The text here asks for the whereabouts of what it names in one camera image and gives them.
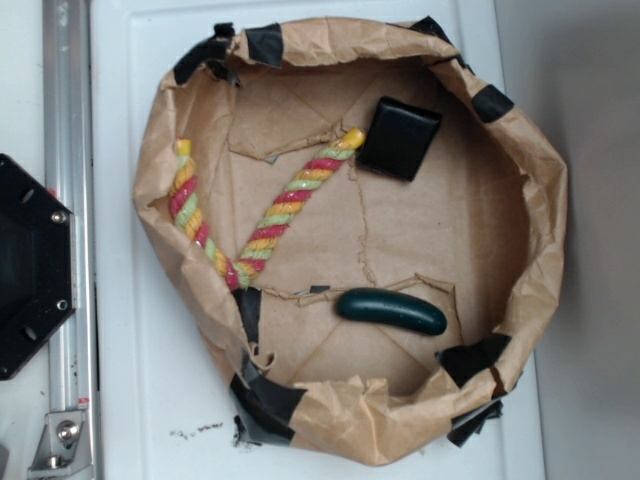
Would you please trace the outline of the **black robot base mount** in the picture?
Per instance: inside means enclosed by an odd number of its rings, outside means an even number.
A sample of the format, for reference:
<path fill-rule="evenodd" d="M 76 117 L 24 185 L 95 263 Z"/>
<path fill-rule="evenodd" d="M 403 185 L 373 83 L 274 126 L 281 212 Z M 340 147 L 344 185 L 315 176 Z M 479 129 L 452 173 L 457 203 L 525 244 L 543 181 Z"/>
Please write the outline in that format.
<path fill-rule="evenodd" d="M 1 379 L 8 381 L 74 313 L 73 213 L 1 156 Z"/>

